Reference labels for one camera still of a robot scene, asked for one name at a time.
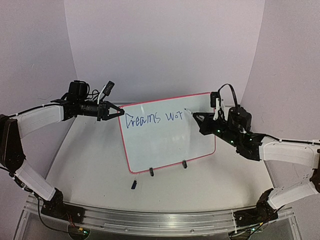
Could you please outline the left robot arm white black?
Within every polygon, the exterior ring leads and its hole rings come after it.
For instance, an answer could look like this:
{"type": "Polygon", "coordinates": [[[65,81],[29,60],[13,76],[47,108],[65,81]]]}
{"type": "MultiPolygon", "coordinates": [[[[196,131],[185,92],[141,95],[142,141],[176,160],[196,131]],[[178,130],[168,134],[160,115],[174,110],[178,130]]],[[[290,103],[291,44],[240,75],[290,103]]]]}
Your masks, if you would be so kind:
{"type": "Polygon", "coordinates": [[[80,223],[84,209],[65,204],[63,193],[31,167],[23,151],[22,139],[43,127],[77,116],[94,117],[98,122],[123,116],[125,111],[122,108],[104,100],[114,85],[109,81],[99,93],[94,94],[88,83],[74,80],[69,84],[67,93],[49,104],[13,115],[1,114],[0,164],[21,189],[43,200],[42,214],[80,223]]]}

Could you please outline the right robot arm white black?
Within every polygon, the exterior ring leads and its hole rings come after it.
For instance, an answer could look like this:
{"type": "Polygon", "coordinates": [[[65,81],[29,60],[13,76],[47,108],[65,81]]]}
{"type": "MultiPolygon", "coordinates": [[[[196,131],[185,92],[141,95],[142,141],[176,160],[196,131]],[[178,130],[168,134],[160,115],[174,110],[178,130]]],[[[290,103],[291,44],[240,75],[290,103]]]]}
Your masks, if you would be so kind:
{"type": "Polygon", "coordinates": [[[213,134],[231,146],[236,153],[252,161],[280,161],[307,166],[312,170],[298,182],[270,188],[262,193],[255,207],[238,210],[233,216],[239,227],[266,223],[278,218],[277,211],[292,202],[320,192],[320,144],[315,141],[280,139],[251,131],[252,115],[243,107],[232,107],[224,115],[215,112],[194,112],[192,117],[199,132],[213,134]]]}

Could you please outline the dark blue marker cap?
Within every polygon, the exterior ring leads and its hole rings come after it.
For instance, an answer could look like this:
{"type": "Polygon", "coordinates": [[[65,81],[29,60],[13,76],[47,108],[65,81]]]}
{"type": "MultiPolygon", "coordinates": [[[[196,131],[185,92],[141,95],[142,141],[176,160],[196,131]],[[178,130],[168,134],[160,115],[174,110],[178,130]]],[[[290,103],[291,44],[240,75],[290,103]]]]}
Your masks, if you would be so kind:
{"type": "Polygon", "coordinates": [[[132,183],[132,186],[131,186],[131,189],[134,190],[137,186],[137,181],[134,180],[133,183],[132,183]]]}

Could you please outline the pink framed whiteboard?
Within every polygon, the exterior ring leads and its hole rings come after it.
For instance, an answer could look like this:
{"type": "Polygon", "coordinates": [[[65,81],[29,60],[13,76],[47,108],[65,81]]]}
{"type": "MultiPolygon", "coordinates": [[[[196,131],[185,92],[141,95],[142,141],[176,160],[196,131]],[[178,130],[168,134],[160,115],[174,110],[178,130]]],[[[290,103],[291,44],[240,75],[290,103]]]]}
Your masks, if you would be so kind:
{"type": "Polygon", "coordinates": [[[199,132],[195,119],[185,111],[212,113],[210,93],[197,93],[122,105],[118,117],[128,170],[148,172],[183,161],[210,156],[216,138],[199,132]]]}

